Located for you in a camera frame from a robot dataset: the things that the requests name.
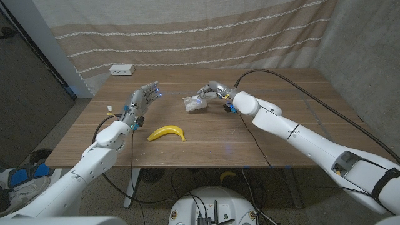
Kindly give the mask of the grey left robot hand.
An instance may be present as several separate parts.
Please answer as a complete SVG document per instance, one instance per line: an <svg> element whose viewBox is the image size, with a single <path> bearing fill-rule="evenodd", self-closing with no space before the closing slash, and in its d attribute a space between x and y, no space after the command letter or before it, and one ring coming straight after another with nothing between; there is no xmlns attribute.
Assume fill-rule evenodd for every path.
<svg viewBox="0 0 400 225"><path fill-rule="evenodd" d="M134 130L142 127L144 124L144 115L149 105L162 96L159 92L158 84L158 81L154 81L135 90L131 94L130 100L124 106L124 112L119 120Z"/></svg>

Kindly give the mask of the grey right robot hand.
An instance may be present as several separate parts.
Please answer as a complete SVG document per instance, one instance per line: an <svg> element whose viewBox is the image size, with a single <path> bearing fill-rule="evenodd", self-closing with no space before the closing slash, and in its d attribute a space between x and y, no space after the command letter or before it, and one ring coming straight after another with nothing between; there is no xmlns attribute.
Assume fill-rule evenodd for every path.
<svg viewBox="0 0 400 225"><path fill-rule="evenodd" d="M233 100L238 91L235 88L228 87L217 81L209 81L205 86L203 86L197 95L201 99L231 99Z"/></svg>

